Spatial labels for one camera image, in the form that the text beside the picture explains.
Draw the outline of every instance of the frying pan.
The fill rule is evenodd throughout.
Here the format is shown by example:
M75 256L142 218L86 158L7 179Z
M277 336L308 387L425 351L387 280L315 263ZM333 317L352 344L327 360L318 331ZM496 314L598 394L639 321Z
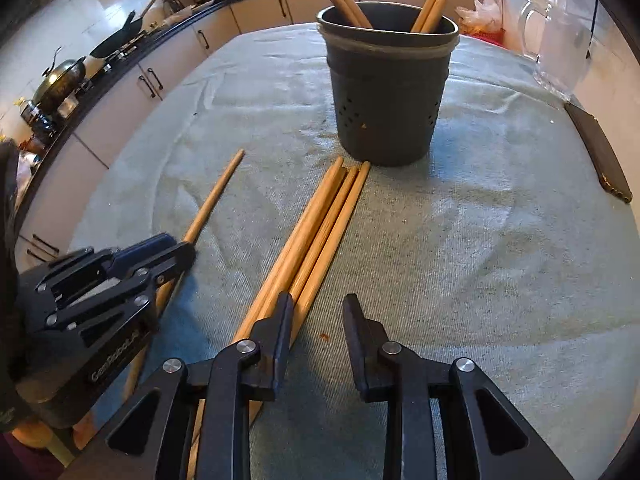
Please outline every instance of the frying pan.
M151 0L145 7L145 10L142 11L140 17L136 20L133 20L133 17L136 15L136 11L132 10L127 19L124 22L124 25L120 30L111 34L106 40L104 40L101 44L95 47L90 56L97 58L105 58L116 52L121 46L129 41L133 40L142 30L142 18L145 17L145 14L151 8L156 0Z

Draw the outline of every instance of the table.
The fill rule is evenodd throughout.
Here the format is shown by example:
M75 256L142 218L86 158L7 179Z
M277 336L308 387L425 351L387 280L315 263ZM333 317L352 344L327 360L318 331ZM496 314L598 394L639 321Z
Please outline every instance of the table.
M149 116L95 191L73 247L181 237L227 161L247 152L143 376L228 344L324 170L348 160L325 55L313 24L235 38ZM529 61L461 38L429 154L369 175L286 384L252 429L255 480L382 475L385 412L353 386L348 292L423 357L478 362L577 480L609 463L637 416L640 238L531 74ZM98 421L123 383L98 402Z

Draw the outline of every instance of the white plastic bag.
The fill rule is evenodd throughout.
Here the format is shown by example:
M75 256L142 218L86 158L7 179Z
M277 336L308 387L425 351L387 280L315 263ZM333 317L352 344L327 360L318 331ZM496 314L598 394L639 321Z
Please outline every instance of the white plastic bag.
M474 0L476 10L456 7L462 18L460 32L475 34L478 32L500 32L502 28L502 11L495 0Z

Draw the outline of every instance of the jug handle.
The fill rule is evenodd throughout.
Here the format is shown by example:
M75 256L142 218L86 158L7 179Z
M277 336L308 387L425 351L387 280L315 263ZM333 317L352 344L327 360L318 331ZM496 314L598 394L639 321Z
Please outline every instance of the jug handle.
M538 60L540 59L540 56L535 52L532 52L527 49L527 43L524 38L524 29L525 27L527 27L527 20L532 15L532 13L537 12L538 14L540 14L546 19L549 14L549 8L542 7L540 6L540 4L537 4L536 2L532 2L531 0L526 0L526 1L527 3L520 11L520 19L518 20L518 30L520 31L520 43L522 45L522 55L524 57L529 58L530 60L538 62Z

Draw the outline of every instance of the black countertop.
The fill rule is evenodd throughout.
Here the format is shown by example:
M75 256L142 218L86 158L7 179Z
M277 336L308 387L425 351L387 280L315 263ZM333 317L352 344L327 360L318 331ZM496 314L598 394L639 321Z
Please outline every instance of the black countertop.
M95 104L107 93L109 90L126 74L131 70L140 60L144 59L153 50L162 45L165 41L169 40L180 31L193 25L198 20L216 12L217 10L228 6L229 4L238 2L241 0L225 0L224 2L215 3L202 10L194 13L193 16L188 17L180 23L177 23L171 28L165 30L156 30L151 32L146 38L136 43L136 49L132 54L127 56L126 59L114 65L111 71L104 74L100 80L89 89L83 96L80 104L76 107L73 113L68 117L64 128L60 131L59 135L50 145L47 153L43 156L42 161L38 169L33 174L33 177L29 183L29 187L26 189L22 201L18 206L15 214L15 232L16 235L20 232L24 219L27 215L27 211L31 206L40 184L47 174L47 170L51 167L56 155L60 152L64 143L74 135L74 132L78 125L89 114Z

